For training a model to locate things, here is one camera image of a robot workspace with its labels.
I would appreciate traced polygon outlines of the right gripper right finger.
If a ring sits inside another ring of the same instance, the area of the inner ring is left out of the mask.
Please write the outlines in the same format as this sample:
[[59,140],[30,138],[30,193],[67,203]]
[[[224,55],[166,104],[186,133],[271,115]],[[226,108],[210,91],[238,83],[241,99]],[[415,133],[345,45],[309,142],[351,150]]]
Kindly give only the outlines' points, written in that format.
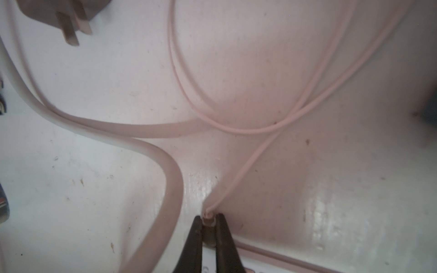
[[222,213],[216,215],[216,272],[246,273],[232,238],[226,218]]

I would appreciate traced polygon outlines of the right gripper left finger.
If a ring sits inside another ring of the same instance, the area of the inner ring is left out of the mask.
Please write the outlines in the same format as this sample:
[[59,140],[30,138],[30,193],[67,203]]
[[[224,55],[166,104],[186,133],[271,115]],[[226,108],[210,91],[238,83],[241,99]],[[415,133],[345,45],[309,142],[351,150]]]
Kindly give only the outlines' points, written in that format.
[[203,254],[203,222],[196,216],[173,273],[201,273]]

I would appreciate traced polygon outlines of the teal USB charger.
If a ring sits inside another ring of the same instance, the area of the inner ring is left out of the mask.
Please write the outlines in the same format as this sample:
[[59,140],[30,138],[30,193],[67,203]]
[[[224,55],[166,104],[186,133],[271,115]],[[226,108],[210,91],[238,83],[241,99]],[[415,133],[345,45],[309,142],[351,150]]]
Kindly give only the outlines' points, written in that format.
[[423,111],[421,112],[422,120],[433,126],[437,127],[437,88],[434,87],[430,94],[429,99],[427,100]]

